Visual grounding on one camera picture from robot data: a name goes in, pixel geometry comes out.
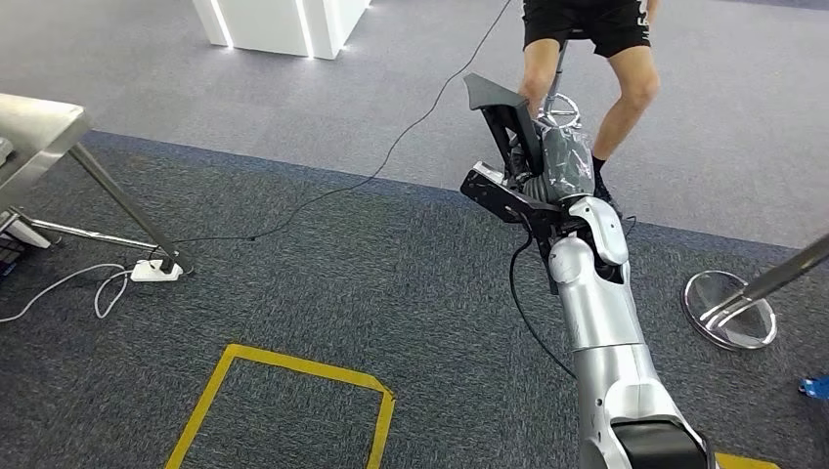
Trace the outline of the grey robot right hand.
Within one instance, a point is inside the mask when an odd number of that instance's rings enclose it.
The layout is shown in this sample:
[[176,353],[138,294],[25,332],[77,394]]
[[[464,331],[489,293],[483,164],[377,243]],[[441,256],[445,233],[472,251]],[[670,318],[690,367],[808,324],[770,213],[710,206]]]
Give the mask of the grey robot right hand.
[[587,135],[539,121],[534,121],[534,127],[541,146],[542,171],[538,175],[531,171],[529,163],[533,158],[524,154],[517,138],[513,137],[506,166],[506,186],[550,204],[593,195],[595,180]]

